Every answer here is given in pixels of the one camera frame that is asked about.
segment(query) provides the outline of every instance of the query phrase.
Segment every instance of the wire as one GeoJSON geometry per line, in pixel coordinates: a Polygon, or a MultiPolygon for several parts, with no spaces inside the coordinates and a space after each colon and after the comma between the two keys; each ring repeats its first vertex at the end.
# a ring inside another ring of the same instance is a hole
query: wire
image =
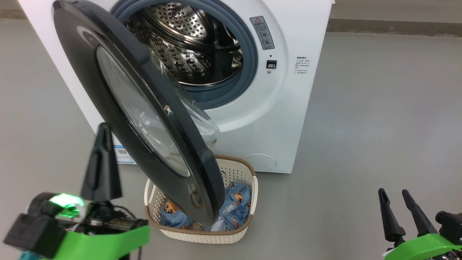
{"type": "Polygon", "coordinates": [[[126,211],[128,214],[130,214],[130,216],[131,216],[132,218],[137,219],[137,218],[135,217],[135,215],[134,215],[131,211],[129,211],[126,207],[114,206],[114,208],[115,208],[115,209],[122,209],[122,210],[126,211]]]}

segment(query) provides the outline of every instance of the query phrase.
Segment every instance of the qr code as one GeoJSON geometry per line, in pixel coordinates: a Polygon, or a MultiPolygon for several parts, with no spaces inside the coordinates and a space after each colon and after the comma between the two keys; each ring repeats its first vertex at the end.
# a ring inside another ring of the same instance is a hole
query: qr code
{"type": "Polygon", "coordinates": [[[127,151],[123,150],[123,149],[117,149],[117,152],[121,155],[128,155],[127,151]]]}

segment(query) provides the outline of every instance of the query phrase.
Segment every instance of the stainless steel drum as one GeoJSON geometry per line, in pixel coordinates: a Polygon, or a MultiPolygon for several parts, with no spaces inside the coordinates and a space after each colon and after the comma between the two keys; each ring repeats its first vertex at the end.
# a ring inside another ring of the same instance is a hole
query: stainless steel drum
{"type": "Polygon", "coordinates": [[[235,76],[243,64],[239,42],[226,26],[203,10],[178,3],[148,6],[127,28],[184,86],[215,86],[235,76]]]}

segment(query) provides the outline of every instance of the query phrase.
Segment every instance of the washing machine door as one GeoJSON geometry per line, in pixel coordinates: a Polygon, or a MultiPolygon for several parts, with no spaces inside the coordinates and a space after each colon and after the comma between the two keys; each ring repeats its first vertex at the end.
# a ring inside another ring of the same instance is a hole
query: washing machine door
{"type": "Polygon", "coordinates": [[[225,192],[204,139],[216,140],[216,125],[103,8],[88,1],[56,1],[53,8],[62,47],[114,134],[185,214],[213,224],[225,192]]]}

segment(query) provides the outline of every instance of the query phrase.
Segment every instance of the blue clothes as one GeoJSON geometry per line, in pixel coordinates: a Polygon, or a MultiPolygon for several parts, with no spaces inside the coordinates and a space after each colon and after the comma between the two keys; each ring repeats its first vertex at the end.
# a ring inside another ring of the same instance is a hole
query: blue clothes
{"type": "Polygon", "coordinates": [[[186,216],[171,200],[166,199],[160,209],[162,225],[177,229],[192,229],[193,220],[186,216]]]}
{"type": "Polygon", "coordinates": [[[252,189],[249,185],[231,182],[225,188],[225,203],[219,211],[218,221],[211,231],[235,230],[244,225],[250,212],[252,189]]]}

